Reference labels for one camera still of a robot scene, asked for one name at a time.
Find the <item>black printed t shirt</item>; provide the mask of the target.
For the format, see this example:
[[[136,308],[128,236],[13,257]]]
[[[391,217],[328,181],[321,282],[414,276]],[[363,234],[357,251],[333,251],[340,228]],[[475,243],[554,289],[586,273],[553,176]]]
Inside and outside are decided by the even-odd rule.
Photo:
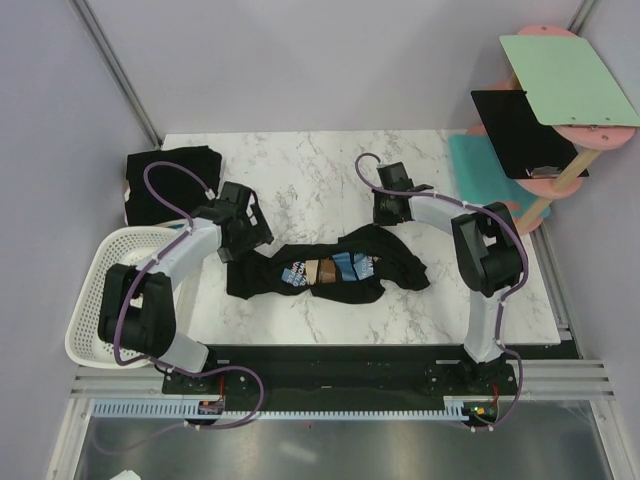
[[[385,293],[383,281],[409,291],[430,286],[422,261],[396,235],[369,224],[332,244],[286,244],[271,257],[251,251],[227,264],[226,293],[248,300],[308,291],[358,305],[376,302]]]

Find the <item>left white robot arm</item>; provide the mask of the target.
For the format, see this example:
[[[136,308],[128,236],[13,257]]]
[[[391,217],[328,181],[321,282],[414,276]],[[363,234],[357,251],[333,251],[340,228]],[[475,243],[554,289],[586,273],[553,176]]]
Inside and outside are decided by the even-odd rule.
[[[113,346],[119,366],[157,362],[185,372],[196,392],[211,392],[220,371],[208,362],[208,347],[178,330],[174,291],[210,255],[222,263],[237,261],[273,240],[256,192],[224,183],[220,195],[196,209],[174,239],[137,265],[108,269],[98,337]]]

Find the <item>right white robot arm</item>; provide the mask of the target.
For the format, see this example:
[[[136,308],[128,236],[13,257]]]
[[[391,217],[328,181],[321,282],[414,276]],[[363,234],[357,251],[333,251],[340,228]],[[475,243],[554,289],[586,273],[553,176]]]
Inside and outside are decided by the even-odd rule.
[[[375,188],[374,222],[395,226],[419,222],[452,236],[457,268],[470,290],[469,324],[463,343],[471,359],[458,368],[467,392],[483,392],[494,381],[489,364],[506,352],[500,340],[506,299],[521,289],[529,260],[509,208],[478,206],[430,191]]]

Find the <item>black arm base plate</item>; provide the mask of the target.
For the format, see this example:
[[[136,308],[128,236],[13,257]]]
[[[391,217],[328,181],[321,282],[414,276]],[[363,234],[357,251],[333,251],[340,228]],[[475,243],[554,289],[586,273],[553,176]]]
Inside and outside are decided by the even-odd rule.
[[[212,345],[208,366],[244,366],[268,393],[332,388],[415,387],[439,396],[507,396],[517,391],[518,369],[507,356],[476,364],[460,345]]]

